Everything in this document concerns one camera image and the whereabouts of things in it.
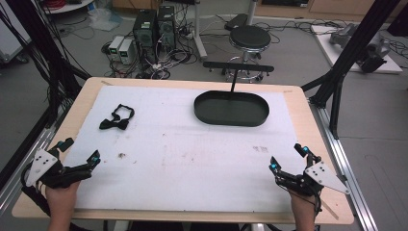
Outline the white power supply unit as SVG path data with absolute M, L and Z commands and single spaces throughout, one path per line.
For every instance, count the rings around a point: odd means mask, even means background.
M 116 36 L 114 38 L 114 40 L 111 42 L 111 44 L 109 45 L 109 47 L 108 47 L 111 59 L 114 62 L 119 62 L 120 61 L 120 56 L 119 56 L 118 50 L 119 50 L 123 40 L 124 40 L 124 36 Z
M 134 60 L 133 42 L 129 38 L 121 43 L 119 56 L 123 64 L 130 64 Z

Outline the black bow tie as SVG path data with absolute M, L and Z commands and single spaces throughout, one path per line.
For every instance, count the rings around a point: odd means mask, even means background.
M 129 111 L 129 115 L 127 118 L 121 118 L 120 115 L 117 113 L 121 109 L 126 109 Z M 129 120 L 134 116 L 135 110 L 129 106 L 119 104 L 114 111 L 111 113 L 111 116 L 113 117 L 111 120 L 104 119 L 100 124 L 99 124 L 99 129 L 100 130 L 107 130 L 111 128 L 118 128 L 120 130 L 125 130 L 129 124 Z

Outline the grey machine part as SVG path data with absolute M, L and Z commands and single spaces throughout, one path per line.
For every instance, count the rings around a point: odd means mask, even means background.
M 348 24 L 341 30 L 333 32 L 329 42 L 331 44 L 339 44 L 341 48 L 345 48 L 357 28 L 358 26 L 356 24 Z M 356 64 L 359 65 L 365 73 L 372 73 L 387 62 L 384 57 L 390 50 L 390 41 L 387 38 L 382 38 L 379 33 L 376 33 L 357 59 Z

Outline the round white table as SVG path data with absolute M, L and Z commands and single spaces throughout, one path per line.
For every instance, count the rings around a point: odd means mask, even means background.
M 88 6 L 93 7 L 93 4 L 94 4 L 94 0 L 81 0 L 80 3 L 72 3 L 72 4 L 65 3 L 63 6 L 56 7 L 56 8 L 50 8 L 47 6 L 43 6 L 42 8 L 48 14 L 67 13 L 67 12 L 72 12 L 72 11 L 82 9 Z

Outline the person's right hand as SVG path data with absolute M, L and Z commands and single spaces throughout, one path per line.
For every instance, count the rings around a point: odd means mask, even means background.
M 315 197 L 300 194 L 295 191 L 289 191 L 291 197 L 292 211 L 296 223 L 314 223 Z

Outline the black oval tray stand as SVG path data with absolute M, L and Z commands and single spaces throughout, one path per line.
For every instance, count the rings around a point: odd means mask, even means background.
M 239 70 L 255 70 L 270 73 L 270 65 L 204 62 L 204 67 L 233 69 L 233 81 L 229 91 L 208 90 L 198 95 L 193 102 L 195 116 L 202 122 L 213 125 L 256 127 L 263 124 L 269 115 L 267 101 L 254 93 L 235 91 Z

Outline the clear plastic bag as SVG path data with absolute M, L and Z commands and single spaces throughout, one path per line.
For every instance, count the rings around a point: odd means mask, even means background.
M 122 22 L 122 18 L 109 9 L 93 9 L 88 11 L 88 14 L 89 26 L 100 31 L 110 32 Z

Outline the white table mat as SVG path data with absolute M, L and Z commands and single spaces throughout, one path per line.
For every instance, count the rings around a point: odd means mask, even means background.
M 199 90 L 102 88 L 75 143 L 64 158 L 70 167 L 95 151 L 100 164 L 78 191 L 80 209 L 168 212 L 286 212 L 289 196 L 269 170 L 274 157 L 299 174 L 304 159 L 286 100 L 263 92 L 270 113 L 257 127 L 210 125 L 198 120 Z M 125 130 L 100 130 L 119 105 L 135 110 Z

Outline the black foot pedal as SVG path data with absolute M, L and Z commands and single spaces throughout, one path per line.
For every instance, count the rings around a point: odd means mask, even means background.
M 235 28 L 241 27 L 246 23 L 247 15 L 245 13 L 237 14 L 234 18 L 225 23 L 224 29 L 232 31 Z

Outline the black round stool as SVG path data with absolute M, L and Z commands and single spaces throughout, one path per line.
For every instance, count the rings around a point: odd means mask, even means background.
M 241 56 L 231 58 L 227 63 L 258 64 L 256 59 L 261 59 L 261 53 L 269 48 L 271 37 L 269 33 L 254 25 L 244 25 L 233 29 L 229 36 L 230 44 L 242 51 Z M 225 75 L 226 81 L 233 78 L 235 70 L 223 68 L 222 75 Z M 260 82 L 264 78 L 264 72 L 258 71 L 251 75 L 250 70 L 239 70 L 239 79 Z

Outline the black computer tower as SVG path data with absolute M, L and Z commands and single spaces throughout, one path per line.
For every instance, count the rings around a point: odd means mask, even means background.
M 175 48 L 175 20 L 173 6 L 160 6 L 158 11 L 159 34 L 165 49 Z
M 153 47 L 158 39 L 157 11 L 140 10 L 133 27 L 136 42 L 142 47 Z

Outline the white metal stand leg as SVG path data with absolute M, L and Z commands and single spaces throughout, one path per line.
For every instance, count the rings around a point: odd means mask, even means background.
M 207 59 L 208 55 L 200 36 L 200 0 L 193 0 L 194 2 L 194 30 L 192 32 L 196 49 L 201 61 Z

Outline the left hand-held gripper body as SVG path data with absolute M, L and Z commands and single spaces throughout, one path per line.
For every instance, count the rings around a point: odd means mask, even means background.
M 77 167 L 64 167 L 59 158 L 44 149 L 39 149 L 31 165 L 24 185 L 32 187 L 41 182 L 49 188 L 68 188 L 71 184 L 91 178 L 93 171 L 92 157 Z

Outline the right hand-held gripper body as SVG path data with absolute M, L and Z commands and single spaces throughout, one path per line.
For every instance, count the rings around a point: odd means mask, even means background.
M 325 162 L 306 167 L 302 174 L 293 175 L 282 171 L 283 178 L 276 179 L 279 186 L 303 195 L 311 196 L 319 193 L 324 187 L 340 193 L 350 194 L 347 186 L 338 178 Z

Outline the aluminium rail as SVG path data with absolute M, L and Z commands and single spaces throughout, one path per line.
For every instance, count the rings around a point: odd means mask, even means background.
M 329 129 L 329 113 L 325 109 L 320 109 L 313 104 L 309 104 L 309 106 L 318 124 L 334 168 L 350 190 L 347 199 L 351 204 L 352 215 L 357 219 L 362 231 L 378 231 L 376 222 L 360 189 L 351 164 L 347 159 L 342 143 L 339 139 L 335 138 Z
M 4 162 L 0 169 L 0 218 L 11 209 L 21 194 L 24 184 L 21 178 L 28 176 L 25 170 L 29 165 L 38 148 L 47 148 L 54 139 L 58 129 L 65 119 L 70 107 L 60 106 L 56 118 L 50 119 L 49 107 L 40 111 L 40 115 L 34 117 L 34 123 L 30 130 L 23 136 L 12 156 Z

